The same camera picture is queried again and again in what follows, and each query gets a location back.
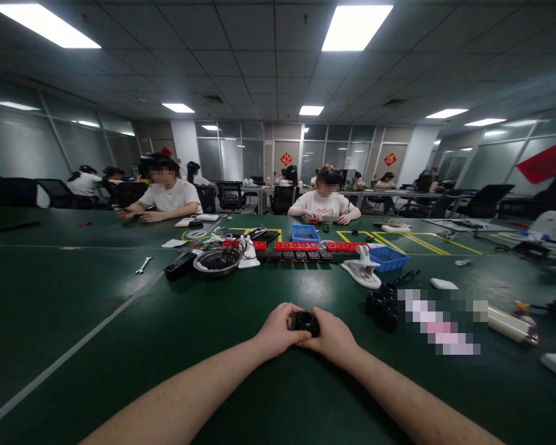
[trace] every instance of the green table surface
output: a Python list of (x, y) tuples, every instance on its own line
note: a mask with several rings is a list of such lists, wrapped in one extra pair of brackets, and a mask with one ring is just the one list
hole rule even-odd
[[(335, 313), (362, 347), (507, 443), (556, 443), (556, 376), (539, 362), (544, 353), (556, 353), (556, 323), (545, 316), (535, 316), (538, 347), (486, 331), (481, 360), (467, 364), (437, 355), (409, 325), (396, 334), (381, 331), (364, 312), (367, 290), (336, 264), (264, 264), (215, 281), (193, 273), (169, 283), (160, 272), (178, 254), (160, 246), (186, 232), (175, 221), (123, 224), (105, 211), (0, 208), (0, 227), (33, 220), (41, 226), (0, 234), (0, 407), (134, 293), (151, 287), (0, 420), (0, 444), (77, 443), (162, 380), (255, 335), (283, 301)], [(503, 310), (512, 310), (514, 300), (556, 299), (556, 277), (542, 266), (495, 253), (470, 234), (451, 243), (433, 235), (442, 227), (406, 220), (411, 239), (378, 233), (373, 220), (319, 233), (322, 239), (364, 241), (363, 232), (377, 231), (410, 255), (405, 270), (422, 270), (406, 288), (422, 285), (429, 290), (425, 299), (442, 304), (449, 296), (432, 290), (432, 277)], [(280, 229), (286, 241), (291, 225), (299, 223), (288, 216), (235, 215), (220, 225), (237, 234), (263, 224)], [(137, 276), (146, 256), (154, 258)], [(460, 258), (473, 265), (456, 266)], [(400, 272), (381, 279), (391, 281)], [(291, 348), (256, 370), (195, 439), (229, 441), (408, 438), (353, 379), (323, 358)]]

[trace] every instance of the wrench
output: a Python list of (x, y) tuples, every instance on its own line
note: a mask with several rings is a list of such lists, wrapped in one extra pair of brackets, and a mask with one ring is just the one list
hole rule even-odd
[(144, 264), (142, 265), (142, 267), (136, 271), (136, 275), (141, 274), (141, 273), (144, 273), (144, 268), (146, 267), (146, 265), (148, 264), (148, 262), (149, 262), (150, 260), (152, 260), (152, 259), (153, 259), (153, 257), (147, 256), (147, 257), (146, 257), (146, 260), (144, 261)]

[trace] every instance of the red diamond sign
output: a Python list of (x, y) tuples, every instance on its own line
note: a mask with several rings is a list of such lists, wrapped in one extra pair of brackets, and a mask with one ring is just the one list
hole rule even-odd
[(284, 156), (281, 157), (280, 160), (282, 161), (282, 164), (284, 164), (285, 167), (292, 162), (292, 158), (288, 153), (284, 153)]
[(387, 167), (391, 167), (391, 164), (393, 164), (396, 161), (397, 158), (393, 153), (391, 153), (388, 157), (385, 158), (385, 163), (387, 164)]

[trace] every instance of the blue plastic basket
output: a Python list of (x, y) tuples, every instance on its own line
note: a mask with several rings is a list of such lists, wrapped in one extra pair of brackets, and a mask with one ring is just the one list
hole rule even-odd
[(319, 242), (321, 238), (315, 226), (292, 226), (290, 240), (293, 242)]
[(371, 261), (380, 264), (380, 266), (375, 267), (377, 273), (402, 269), (410, 259), (408, 255), (387, 246), (369, 249), (369, 256)]

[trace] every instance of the metal bowl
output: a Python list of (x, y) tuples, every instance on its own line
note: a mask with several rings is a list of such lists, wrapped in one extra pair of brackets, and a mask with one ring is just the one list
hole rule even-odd
[[(229, 260), (234, 260), (234, 263), (231, 264), (230, 266), (225, 267), (224, 269), (214, 269), (214, 270), (205, 268), (201, 264), (202, 261), (205, 262), (206, 260), (213, 260), (215, 258), (220, 258), (223, 255), (224, 258), (228, 257)], [(238, 248), (233, 250), (230, 249), (227, 250), (227, 248), (210, 249), (205, 251), (201, 255), (198, 255), (196, 259), (193, 260), (193, 268), (196, 269), (197, 271), (200, 271), (207, 277), (220, 278), (220, 277), (227, 276), (235, 269), (237, 269), (237, 266), (239, 265), (239, 261), (241, 261), (241, 258), (243, 258), (243, 252), (241, 252)]]

